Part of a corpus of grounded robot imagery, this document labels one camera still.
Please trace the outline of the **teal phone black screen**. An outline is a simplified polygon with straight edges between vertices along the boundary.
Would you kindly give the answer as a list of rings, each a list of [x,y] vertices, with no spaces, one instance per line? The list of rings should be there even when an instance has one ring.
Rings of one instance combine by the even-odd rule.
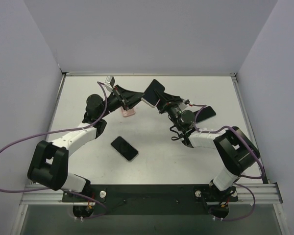
[[[200,123],[214,116],[216,116],[215,110],[211,106],[207,106],[196,117],[195,123]]]

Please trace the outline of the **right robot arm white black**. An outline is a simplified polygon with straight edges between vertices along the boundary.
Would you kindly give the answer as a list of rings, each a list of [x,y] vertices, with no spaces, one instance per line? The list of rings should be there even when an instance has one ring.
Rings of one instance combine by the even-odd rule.
[[[225,193],[243,177],[246,169],[259,163],[260,153],[248,137],[236,126],[224,126],[218,130],[199,129],[197,123],[216,115],[212,107],[198,105],[198,111],[187,110],[193,107],[189,100],[154,90],[158,101],[156,107],[160,114],[167,114],[173,123],[170,130],[176,133],[173,141],[181,141],[190,148],[203,147],[217,150],[223,169],[210,182],[212,190]]]

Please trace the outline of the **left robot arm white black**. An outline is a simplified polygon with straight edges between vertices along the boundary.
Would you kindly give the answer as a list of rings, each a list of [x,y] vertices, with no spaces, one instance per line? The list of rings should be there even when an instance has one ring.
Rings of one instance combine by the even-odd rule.
[[[137,105],[144,93],[126,90],[118,85],[110,95],[101,97],[92,94],[86,99],[86,112],[82,122],[60,138],[40,141],[35,148],[27,177],[52,190],[71,190],[79,201],[86,201],[91,195],[90,181],[69,173],[69,157],[86,143],[97,139],[107,122],[103,119],[116,109],[129,110]]]

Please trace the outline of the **pink phone case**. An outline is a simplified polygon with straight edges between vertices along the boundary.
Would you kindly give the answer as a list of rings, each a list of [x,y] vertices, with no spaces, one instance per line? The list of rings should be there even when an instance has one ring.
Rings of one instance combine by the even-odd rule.
[[[124,118],[130,117],[130,116],[133,116],[136,114],[134,108],[129,109],[129,110],[125,110],[123,107],[120,107],[120,109],[121,109],[121,114]]]

